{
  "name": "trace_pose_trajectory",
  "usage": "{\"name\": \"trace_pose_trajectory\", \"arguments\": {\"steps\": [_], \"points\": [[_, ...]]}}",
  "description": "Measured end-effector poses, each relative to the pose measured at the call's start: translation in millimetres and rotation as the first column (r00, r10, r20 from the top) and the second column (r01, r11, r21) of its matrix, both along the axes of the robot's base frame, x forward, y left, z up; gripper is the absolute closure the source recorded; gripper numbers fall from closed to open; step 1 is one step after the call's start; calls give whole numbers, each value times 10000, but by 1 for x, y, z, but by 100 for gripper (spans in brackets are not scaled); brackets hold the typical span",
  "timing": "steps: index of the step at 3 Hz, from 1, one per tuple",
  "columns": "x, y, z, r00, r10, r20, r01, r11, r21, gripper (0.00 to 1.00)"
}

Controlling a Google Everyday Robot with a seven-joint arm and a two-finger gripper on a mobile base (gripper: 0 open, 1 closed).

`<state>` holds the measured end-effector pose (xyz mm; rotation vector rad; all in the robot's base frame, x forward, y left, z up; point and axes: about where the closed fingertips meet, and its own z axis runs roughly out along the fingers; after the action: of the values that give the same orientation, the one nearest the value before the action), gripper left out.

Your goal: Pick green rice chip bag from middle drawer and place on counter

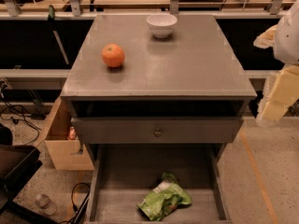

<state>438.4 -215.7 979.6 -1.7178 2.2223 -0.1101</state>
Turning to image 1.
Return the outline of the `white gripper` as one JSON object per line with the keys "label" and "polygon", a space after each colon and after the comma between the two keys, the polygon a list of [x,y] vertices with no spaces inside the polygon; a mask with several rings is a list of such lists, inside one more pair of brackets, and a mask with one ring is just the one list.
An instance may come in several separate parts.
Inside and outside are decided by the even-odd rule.
{"label": "white gripper", "polygon": [[276,74],[271,73],[263,87],[256,122],[262,127],[277,124],[299,99],[299,0],[287,13],[257,36],[253,45],[260,49],[273,48],[274,57],[285,64]]}

